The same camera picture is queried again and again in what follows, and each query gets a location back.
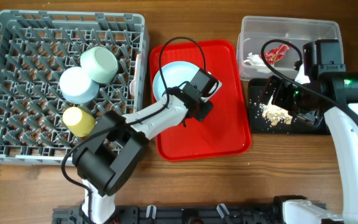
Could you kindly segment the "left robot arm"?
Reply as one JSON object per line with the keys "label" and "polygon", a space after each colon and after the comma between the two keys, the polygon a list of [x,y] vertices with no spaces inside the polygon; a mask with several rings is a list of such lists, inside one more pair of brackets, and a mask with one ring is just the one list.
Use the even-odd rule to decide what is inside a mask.
{"label": "left robot arm", "polygon": [[86,190],[86,223],[105,223],[115,212],[114,198],[145,154],[149,141],[188,118],[205,119],[213,90],[191,85],[169,88],[154,104],[132,114],[107,112],[90,136],[73,148],[73,165]]}

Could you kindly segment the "large light blue plate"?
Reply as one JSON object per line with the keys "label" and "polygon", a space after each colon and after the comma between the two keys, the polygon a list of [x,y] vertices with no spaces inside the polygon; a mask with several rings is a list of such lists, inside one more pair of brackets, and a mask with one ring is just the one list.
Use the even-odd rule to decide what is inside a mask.
{"label": "large light blue plate", "polygon": [[[175,87],[185,81],[191,81],[200,68],[190,62],[176,61],[162,67],[165,83],[168,87]],[[162,81],[159,70],[154,76],[152,91],[156,101],[161,99],[165,86]]]}

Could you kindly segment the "yellow plastic cup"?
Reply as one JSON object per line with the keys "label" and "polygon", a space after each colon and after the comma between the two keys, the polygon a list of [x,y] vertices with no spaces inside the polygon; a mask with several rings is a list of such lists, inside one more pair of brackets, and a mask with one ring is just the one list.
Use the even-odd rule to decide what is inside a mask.
{"label": "yellow plastic cup", "polygon": [[77,137],[89,135],[95,126],[95,118],[78,107],[70,107],[63,113],[64,125]]}

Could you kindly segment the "light green bowl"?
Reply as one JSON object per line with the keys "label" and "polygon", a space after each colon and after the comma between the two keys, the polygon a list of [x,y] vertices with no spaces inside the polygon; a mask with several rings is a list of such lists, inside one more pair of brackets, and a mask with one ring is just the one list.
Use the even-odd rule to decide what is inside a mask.
{"label": "light green bowl", "polygon": [[104,47],[93,47],[81,54],[80,65],[90,79],[97,83],[110,83],[119,65],[112,52]]}

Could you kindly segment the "small light blue saucer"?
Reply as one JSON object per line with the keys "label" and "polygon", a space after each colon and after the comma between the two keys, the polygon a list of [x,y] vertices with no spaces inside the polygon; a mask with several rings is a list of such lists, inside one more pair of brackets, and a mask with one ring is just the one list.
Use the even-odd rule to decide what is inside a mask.
{"label": "small light blue saucer", "polygon": [[64,99],[74,104],[93,100],[99,90],[99,85],[81,67],[65,70],[59,79],[59,85]]}

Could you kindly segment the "red snack wrapper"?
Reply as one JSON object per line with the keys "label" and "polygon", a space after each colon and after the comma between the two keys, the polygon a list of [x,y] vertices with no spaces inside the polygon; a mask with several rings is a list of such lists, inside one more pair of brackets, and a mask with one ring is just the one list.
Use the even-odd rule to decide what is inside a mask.
{"label": "red snack wrapper", "polygon": [[286,52],[290,49],[291,47],[289,45],[280,44],[278,47],[275,47],[274,49],[264,53],[264,57],[268,64],[273,66],[276,62],[281,60],[285,56]]}

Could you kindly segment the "white plastic fork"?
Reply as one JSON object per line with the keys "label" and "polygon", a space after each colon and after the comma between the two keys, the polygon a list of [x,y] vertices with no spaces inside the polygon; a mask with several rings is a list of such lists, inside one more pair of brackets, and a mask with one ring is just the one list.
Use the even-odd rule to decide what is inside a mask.
{"label": "white plastic fork", "polygon": [[137,81],[139,79],[140,59],[141,59],[140,54],[137,54],[136,58],[135,58],[134,77],[133,77],[133,80],[129,84],[129,91],[130,91],[131,96],[133,96],[133,97],[135,97],[136,85],[137,85]]}

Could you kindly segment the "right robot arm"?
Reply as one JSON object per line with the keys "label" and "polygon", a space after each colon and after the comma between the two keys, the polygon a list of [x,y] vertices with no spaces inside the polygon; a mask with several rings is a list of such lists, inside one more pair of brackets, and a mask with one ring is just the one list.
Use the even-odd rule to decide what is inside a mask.
{"label": "right robot arm", "polygon": [[343,209],[336,215],[305,199],[282,202],[284,223],[358,223],[358,72],[325,72],[310,83],[271,76],[261,96],[312,127],[324,122],[339,165]]}

